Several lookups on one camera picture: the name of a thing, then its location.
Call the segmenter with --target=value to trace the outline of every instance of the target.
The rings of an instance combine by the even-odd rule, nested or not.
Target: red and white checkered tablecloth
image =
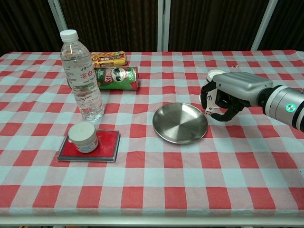
[[[304,87],[300,51],[127,53],[138,91],[102,91],[99,129],[121,132],[116,163],[59,162],[67,130],[81,121],[59,53],[0,58],[0,215],[290,215],[304,212],[304,133],[245,108],[208,117],[199,142],[175,145],[153,130],[170,102],[199,109],[212,69],[245,71]]]

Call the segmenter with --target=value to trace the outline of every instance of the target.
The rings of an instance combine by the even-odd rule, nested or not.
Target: metal plate
[[[171,103],[159,108],[153,116],[156,133],[178,144],[193,143],[207,132],[208,121],[196,107],[186,103]]]

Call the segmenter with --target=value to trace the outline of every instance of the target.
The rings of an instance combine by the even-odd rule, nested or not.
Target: dark curtain
[[[90,51],[156,51],[157,0],[60,0]]]
[[[258,48],[304,51],[304,1],[279,0]]]
[[[10,51],[60,51],[62,46],[47,0],[1,0],[0,31],[0,56]]]
[[[250,50],[267,5],[267,0],[172,0],[169,50]]]

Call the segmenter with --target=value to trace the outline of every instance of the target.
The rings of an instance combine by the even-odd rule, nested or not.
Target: plastic bottle
[[[60,32],[63,41],[60,57],[67,81],[76,103],[86,120],[96,120],[104,114],[104,106],[97,85],[89,50],[78,41],[76,30]]]

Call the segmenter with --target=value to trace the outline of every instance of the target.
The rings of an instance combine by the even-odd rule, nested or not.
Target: robotic hand
[[[229,121],[244,107],[260,106],[263,113],[304,132],[304,95],[287,86],[272,87],[272,81],[246,72],[215,75],[201,89],[200,99],[207,108],[207,94],[218,89],[215,104],[227,111],[212,113],[218,121]]]

